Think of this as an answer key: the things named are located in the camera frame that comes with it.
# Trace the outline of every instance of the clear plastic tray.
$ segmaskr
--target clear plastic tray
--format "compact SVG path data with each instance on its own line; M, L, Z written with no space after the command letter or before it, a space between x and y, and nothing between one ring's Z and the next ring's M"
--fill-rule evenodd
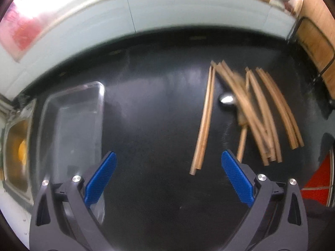
M100 82L48 97L37 137L36 175L39 185L45 178L50 178L54 184L63 183L101 161L103 98L104 86ZM95 209L96 216L104 215L104 203L103 212L100 209Z

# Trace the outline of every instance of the black mat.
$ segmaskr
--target black mat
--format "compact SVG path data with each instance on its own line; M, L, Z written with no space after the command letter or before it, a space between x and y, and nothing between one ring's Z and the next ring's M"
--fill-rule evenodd
M142 35L69 61L26 93L38 96L40 110L52 92L91 81L105 85L102 155L113 150L119 165L104 192L102 230L117 250L216 250L247 207L220 166L222 151L236 152L240 127L236 114L223 110L217 101L229 91L218 77L203 168L196 176L188 174L210 61L224 59L243 74L245 67L262 67L272 75L292 109L305 147L289 148L280 115L267 95L283 163L264 167L250 133L243 162L271 180L294 177L303 185L319 167L329 149L323 144L333 141L335 129L332 115L327 119L323 91L308 86L306 68L315 69L300 52L282 40L241 31Z

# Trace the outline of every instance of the wooden stick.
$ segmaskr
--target wooden stick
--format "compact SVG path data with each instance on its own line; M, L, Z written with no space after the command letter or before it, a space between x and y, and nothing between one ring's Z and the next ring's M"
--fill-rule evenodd
M285 110L285 108L283 107L283 104L279 98L279 96L277 95L276 91L274 90L274 88L272 87L271 82L269 81L269 78L267 77L267 75L264 73L264 71L262 69L256 69L257 73L259 74L260 78L262 79L264 85L266 86L266 88L268 89L273 101L276 104L276 107L280 113L281 119L284 123L285 129L286 129L286 133L287 136L289 138L289 143L292 149L295 149L298 147L298 141L296 139L296 136L293 132L293 126L292 123L289 119L289 116Z
M233 75L232 77L234 78L236 84L239 84L245 91L247 91L246 89L246 80L244 80L244 78L237 72L232 72Z
M265 107L265 111L266 111L266 116L269 120L269 123L270 123L270 128L269 128L269 135L272 136L272 141L273 141L273 144L274 144L274 150L275 152L273 153L272 152L272 155L274 156L274 158L271 158L271 160L276 160L278 162L282 162L282 156L281 156L281 149L280 149L280 143L279 143L279 138L278 138L278 133L277 133L277 129L276 129L276 125L274 123L274 120L273 120L273 116L272 116L272 113L271 113L271 110L270 110L270 107L269 107L269 104L268 102L266 101L266 98L264 96L264 93L261 89L261 86L259 85L254 73L252 71L248 71L248 73L250 74L250 79L252 80L252 86L253 87L256 87L257 90L259 91L259 96L262 98L262 103Z
M210 91L209 92L209 104L208 104L208 111L207 111L206 122L205 122L205 130L204 130L204 136L202 139L202 143L200 146L199 158L198 158L197 165L196 165L196 169L198 170L201 169L202 163L204 162L205 151L207 147L210 120L212 117L212 109L213 109L214 84L215 84L215 69L212 69L211 84L209 88L209 91Z
M255 120L254 120L254 116L256 116L255 111L253 110L244 90L242 91L240 89L239 86L236 85L236 83L234 82L234 80L230 77L230 75L226 72L226 70L222 67L221 64L216 65L214 61L211 62L211 65L215 68L216 72L221 76L221 78L223 78L228 85L230 86L230 88L232 89L232 91L234 92L238 102L241 105L242 111L244 112L251 132L254 135L256 144L258 146L259 149L259 153L261 155L261 159L263 161L264 165L269 165L268 159L266 157L266 151L264 148L264 144L263 144L263 140L262 137L259 133L259 130L255 124Z
M202 118L201 118L201 123L200 123L200 128L199 128L198 140L197 140L197 145L195 146L192 165L191 165L191 169L190 169L190 174L192 174L192 175L195 175L196 165L197 165L198 157L199 157L200 146L202 144L203 132L205 130L205 122L206 122L206 117L207 117L207 112L208 112L208 104L209 104L209 96L210 96L210 86L211 86L211 82L212 82L212 71L213 71L213 68L212 68L212 66L210 66L209 71L208 71L208 80L207 80L207 86L206 86L205 102L204 102L204 108L202 110Z
M300 146L304 146L304 141L303 141L303 138L301 137L301 133L300 133L300 130L299 130L299 127L298 127L298 124L296 123L296 120L294 118L294 115L289 107L289 104L287 103L287 101L285 100L282 92L280 91L280 89L278 88L276 82L273 80L273 78L271 77L271 75L269 73L266 73L266 75L268 76L269 80L272 82L273 84L273 87L274 89L277 91L277 94L279 95L282 103L284 104L284 107L287 111L287 113L289 114L289 117L290 117L290 120L292 122L292 125L293 125L293 128L294 128L294 132L295 132L295 135L296 137L298 138L298 141L299 141L299 144Z
M246 92L249 92L249 74L246 73ZM246 146L246 140L247 140L247 132L248 132L248 125L245 124L242 126L241 134L240 134L240 142L238 144L237 148L237 154L236 158L239 162L242 163L243 155L244 155L244 149Z
M240 142L238 144L236 158L239 162L242 162L244 149L246 146L246 139L247 139L247 132L248 132L248 125L242 127L241 135L240 135Z
M265 97L263 95L263 92L262 92L261 88L259 86L257 86L258 83L257 83L257 80L256 80L255 76L253 75L253 73L248 68L246 68L246 71L249 72L251 86L254 90L258 106L259 106L259 108L261 110L261 113L262 113L263 122L265 124L265 130L266 130L266 132L269 136L269 141L270 141L269 158L272 161L274 161L274 160L276 160L276 152L274 150L274 145L273 145L273 143L274 143L273 142L273 135L272 135L272 132L271 132L270 119L269 119L268 110L267 110L268 106L265 103L266 100L265 100Z
M231 78L235 78L234 73L232 72L232 70L229 68L229 66L226 64L225 61L221 62L222 67L227 71L228 75ZM245 91L245 88L241 86L241 84L239 82L235 82L237 84L237 86L239 86L240 89L242 89L243 91ZM250 103L250 101L248 101L248 105L250 106L250 108L252 109L252 111L254 111L254 109L252 108L252 105ZM261 123L261 121L258 119L257 115L254 113L254 115L252 115L252 119L255 120L255 123L257 125L257 128L259 129L262 139L264 140L265 144L267 147L271 147L271 143L269 141L269 137L265 131L265 128L263 126L263 124Z

